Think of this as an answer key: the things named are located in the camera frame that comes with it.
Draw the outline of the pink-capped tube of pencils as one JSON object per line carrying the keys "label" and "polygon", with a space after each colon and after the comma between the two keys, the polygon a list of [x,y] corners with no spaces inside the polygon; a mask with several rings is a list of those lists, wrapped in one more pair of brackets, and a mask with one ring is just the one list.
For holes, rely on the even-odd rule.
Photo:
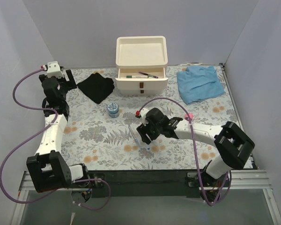
{"label": "pink-capped tube of pencils", "polygon": [[193,120],[193,114],[192,113],[187,113],[184,117],[185,120]]}

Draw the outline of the blue round tin jar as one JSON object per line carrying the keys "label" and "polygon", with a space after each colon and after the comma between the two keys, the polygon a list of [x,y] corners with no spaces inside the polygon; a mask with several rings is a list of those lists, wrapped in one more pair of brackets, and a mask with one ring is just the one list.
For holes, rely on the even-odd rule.
{"label": "blue round tin jar", "polygon": [[119,105],[115,102],[111,102],[107,105],[107,111],[111,118],[116,118],[119,116]]}

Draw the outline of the white marker green cap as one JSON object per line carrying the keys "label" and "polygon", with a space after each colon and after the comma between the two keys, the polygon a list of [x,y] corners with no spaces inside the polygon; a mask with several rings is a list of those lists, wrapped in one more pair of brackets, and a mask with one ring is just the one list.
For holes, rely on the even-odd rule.
{"label": "white marker green cap", "polygon": [[148,78],[146,75],[127,75],[126,78]]}

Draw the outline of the purple clear pen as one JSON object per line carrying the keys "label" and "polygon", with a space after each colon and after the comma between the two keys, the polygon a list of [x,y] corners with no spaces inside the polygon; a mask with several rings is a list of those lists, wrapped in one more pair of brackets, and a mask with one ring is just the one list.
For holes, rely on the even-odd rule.
{"label": "purple clear pen", "polygon": [[144,73],[144,72],[138,72],[138,73],[141,74],[141,75],[146,75],[146,76],[151,77],[151,78],[155,78],[155,79],[158,79],[158,78],[159,78],[158,76],[151,75],[151,74]]}

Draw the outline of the cream three-drawer organizer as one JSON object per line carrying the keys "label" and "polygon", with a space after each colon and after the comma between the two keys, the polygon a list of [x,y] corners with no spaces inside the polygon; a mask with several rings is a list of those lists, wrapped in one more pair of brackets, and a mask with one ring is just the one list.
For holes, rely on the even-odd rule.
{"label": "cream three-drawer organizer", "polygon": [[[119,37],[116,47],[118,76],[116,85],[122,95],[158,95],[167,87],[168,64],[164,36]],[[155,78],[126,78],[144,72]]]}

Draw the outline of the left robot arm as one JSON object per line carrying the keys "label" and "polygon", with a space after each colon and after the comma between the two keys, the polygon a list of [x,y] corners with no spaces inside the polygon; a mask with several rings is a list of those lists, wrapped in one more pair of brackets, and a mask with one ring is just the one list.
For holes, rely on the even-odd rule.
{"label": "left robot arm", "polygon": [[59,78],[47,72],[39,76],[46,96],[42,106],[48,129],[43,132],[35,155],[26,161],[35,190],[39,193],[67,188],[73,181],[82,188],[90,183],[85,164],[68,166],[61,155],[62,138],[69,117],[66,94],[77,87],[71,70],[66,70],[66,75]]}

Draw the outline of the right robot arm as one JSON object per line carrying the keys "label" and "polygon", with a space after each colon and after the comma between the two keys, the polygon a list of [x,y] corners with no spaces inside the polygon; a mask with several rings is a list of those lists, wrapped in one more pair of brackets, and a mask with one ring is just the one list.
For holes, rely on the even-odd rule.
{"label": "right robot arm", "polygon": [[253,140],[231,121],[222,126],[190,125],[189,121],[180,117],[168,118],[157,108],[137,111],[136,117],[142,119],[137,131],[146,144],[163,135],[167,138],[196,140],[216,147],[219,156],[208,162],[196,176],[205,186],[215,185],[232,169],[242,170],[255,148]]}

